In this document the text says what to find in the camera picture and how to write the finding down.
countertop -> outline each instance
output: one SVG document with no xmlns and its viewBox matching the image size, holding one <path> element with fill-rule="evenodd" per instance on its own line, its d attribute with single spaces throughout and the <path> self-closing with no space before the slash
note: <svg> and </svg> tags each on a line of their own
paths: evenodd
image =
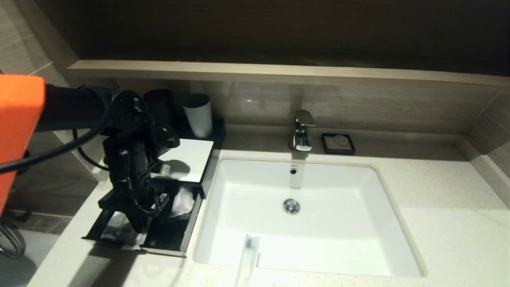
<svg viewBox="0 0 510 287">
<path fill-rule="evenodd" d="M 228 136 L 220 159 L 290 161 L 292 154 L 285 146 L 280 147 L 284 143 L 276 137 L 250 140 L 244 135 Z M 355 144 L 356 156 L 324 155 L 318 147 L 319 152 L 308 154 L 305 161 L 375 167 L 410 239 L 423 277 L 256 269 L 254 286 L 510 285 L 510 212 L 454 146 L 368 141 Z M 270 145 L 281 150 L 264 152 L 274 150 L 268 148 Z M 81 239 L 100 213 L 97 201 L 110 188 L 109 182 L 103 182 L 92 192 L 29 286 L 234 286 L 236 267 L 203 265 L 193 259 L 207 200 L 202 203 L 186 259 L 136 255 Z"/>
</svg>

undermount sink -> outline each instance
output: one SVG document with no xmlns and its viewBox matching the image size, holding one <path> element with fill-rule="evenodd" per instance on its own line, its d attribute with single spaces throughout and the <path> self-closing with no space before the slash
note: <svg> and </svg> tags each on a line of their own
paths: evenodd
<svg viewBox="0 0 510 287">
<path fill-rule="evenodd" d="M 223 160 L 216 173 L 198 263 L 239 264 L 249 234 L 260 237 L 259 268 L 421 276 L 374 169 Z"/>
</svg>

cup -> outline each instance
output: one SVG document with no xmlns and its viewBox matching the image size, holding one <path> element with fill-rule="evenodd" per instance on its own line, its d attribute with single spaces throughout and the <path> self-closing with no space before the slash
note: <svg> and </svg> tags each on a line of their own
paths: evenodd
<svg viewBox="0 0 510 287">
<path fill-rule="evenodd" d="M 196 137 L 208 137 L 213 133 L 211 100 L 203 93 L 192 94 L 182 100 L 184 113 Z"/>
</svg>

chrome faucet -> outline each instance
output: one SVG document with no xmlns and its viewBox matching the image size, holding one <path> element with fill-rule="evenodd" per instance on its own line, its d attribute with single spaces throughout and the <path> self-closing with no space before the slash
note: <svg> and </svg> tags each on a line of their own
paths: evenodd
<svg viewBox="0 0 510 287">
<path fill-rule="evenodd" d="M 309 111 L 297 110 L 294 115 L 294 123 L 292 127 L 292 139 L 289 147 L 296 151 L 310 151 L 312 144 L 310 143 L 310 134 L 308 127 L 314 127 L 315 120 Z"/>
</svg>

black soap dish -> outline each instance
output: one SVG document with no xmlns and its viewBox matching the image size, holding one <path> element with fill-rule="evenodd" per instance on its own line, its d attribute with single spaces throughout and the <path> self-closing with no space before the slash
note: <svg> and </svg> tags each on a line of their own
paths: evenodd
<svg viewBox="0 0 510 287">
<path fill-rule="evenodd" d="M 352 139 L 348 134 L 322 134 L 322 145 L 327 154 L 351 155 L 356 152 Z"/>
</svg>

